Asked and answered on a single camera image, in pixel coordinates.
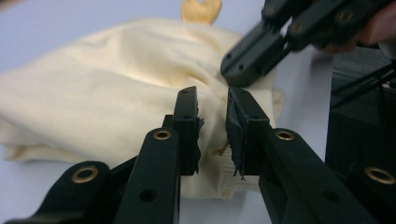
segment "white table surface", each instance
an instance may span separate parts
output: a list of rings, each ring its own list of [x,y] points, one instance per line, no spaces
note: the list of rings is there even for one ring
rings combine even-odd
[[[225,0],[215,25],[245,34],[261,18],[264,1]],[[0,12],[0,73],[17,68],[76,38],[141,17],[179,20],[181,0],[26,1]],[[324,159],[332,57],[307,48],[278,65],[276,87],[285,92],[278,127],[299,133]],[[0,156],[4,149],[0,146]],[[0,160],[0,223],[29,217],[72,164]],[[271,223],[258,192],[230,201],[181,200],[180,223]]]

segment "fabric fold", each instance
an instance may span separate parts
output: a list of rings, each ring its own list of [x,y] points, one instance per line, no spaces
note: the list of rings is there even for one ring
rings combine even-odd
[[[177,92],[196,86],[200,174],[182,178],[189,198],[231,198],[257,189],[232,176],[226,147],[223,55],[241,35],[208,25],[144,19],[83,37],[0,75],[0,144],[8,160],[103,161],[136,156],[145,135],[172,114]],[[247,88],[275,126],[283,105],[274,71]]]

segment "black metal bracket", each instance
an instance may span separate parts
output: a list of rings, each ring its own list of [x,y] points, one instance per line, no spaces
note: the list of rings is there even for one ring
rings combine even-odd
[[[220,72],[230,86],[246,87],[291,51],[313,44],[343,45],[392,0],[267,0],[262,20],[231,50]],[[282,34],[283,26],[288,25]]]
[[[377,223],[299,134],[269,125],[249,92],[230,88],[228,107],[235,168],[260,176],[273,223]]]
[[[380,223],[396,223],[394,130],[331,113],[326,164]]]
[[[36,213],[7,224],[178,223],[180,176],[198,171],[195,87],[179,92],[174,115],[150,131],[139,155],[109,170],[99,161],[69,168]]]
[[[260,177],[273,223],[382,221],[299,134],[273,129],[248,91],[230,88],[228,97],[226,129],[235,174]],[[165,116],[161,128],[148,132],[137,158],[112,170],[99,161],[72,166],[34,215],[7,224],[178,223],[180,176],[193,174],[199,160],[197,139],[203,122],[196,117],[196,99],[195,87],[180,91],[175,114]],[[360,175],[355,168],[353,176]]]

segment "brass screw insert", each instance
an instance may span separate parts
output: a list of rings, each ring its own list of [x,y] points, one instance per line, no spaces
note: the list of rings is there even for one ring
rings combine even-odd
[[[95,166],[86,166],[79,168],[72,176],[72,181],[76,184],[83,184],[95,179],[99,174]]]
[[[294,139],[294,134],[286,131],[279,131],[275,133],[276,137],[285,141],[291,141]]]
[[[157,140],[166,140],[172,137],[172,134],[169,131],[159,130],[154,134],[154,138]]]
[[[366,173],[370,178],[385,185],[394,185],[396,184],[396,178],[390,174],[389,172],[376,168],[376,167],[367,167],[364,169],[364,173]]]

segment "cream fabric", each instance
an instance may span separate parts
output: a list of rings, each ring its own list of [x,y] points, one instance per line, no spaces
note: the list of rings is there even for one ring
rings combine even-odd
[[[200,174],[182,178],[182,196],[230,198],[236,190],[257,189],[256,177],[233,176],[231,150],[224,149],[228,87],[219,66],[240,38],[208,25],[137,20],[1,75],[5,159],[91,160],[115,167],[136,156],[146,133],[173,113],[177,92],[196,86],[205,120]],[[247,89],[274,125],[282,97],[272,89],[273,77]]]

